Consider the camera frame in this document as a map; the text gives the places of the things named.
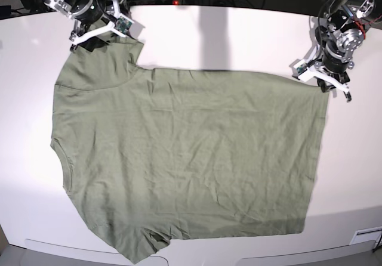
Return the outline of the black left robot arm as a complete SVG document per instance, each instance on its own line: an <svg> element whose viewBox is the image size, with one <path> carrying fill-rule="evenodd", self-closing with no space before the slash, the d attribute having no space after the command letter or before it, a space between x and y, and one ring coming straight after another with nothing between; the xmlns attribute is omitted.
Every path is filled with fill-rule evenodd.
<svg viewBox="0 0 382 266"><path fill-rule="evenodd" d="M322 92L337 89L350 102L347 70L354 68L353 54L367 31L380 22L381 0L327 0L317 17L316 48L294 65L297 79L315 78Z"/></svg>

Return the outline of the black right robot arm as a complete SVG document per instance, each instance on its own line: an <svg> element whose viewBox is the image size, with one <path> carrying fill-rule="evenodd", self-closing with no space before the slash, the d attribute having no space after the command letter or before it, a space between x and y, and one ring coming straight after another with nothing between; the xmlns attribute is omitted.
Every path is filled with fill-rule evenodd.
<svg viewBox="0 0 382 266"><path fill-rule="evenodd" d="M42 0L50 9L74 21L70 50L82 47L91 52L107 45L101 35L125 38L134 21L123 7L125 0Z"/></svg>

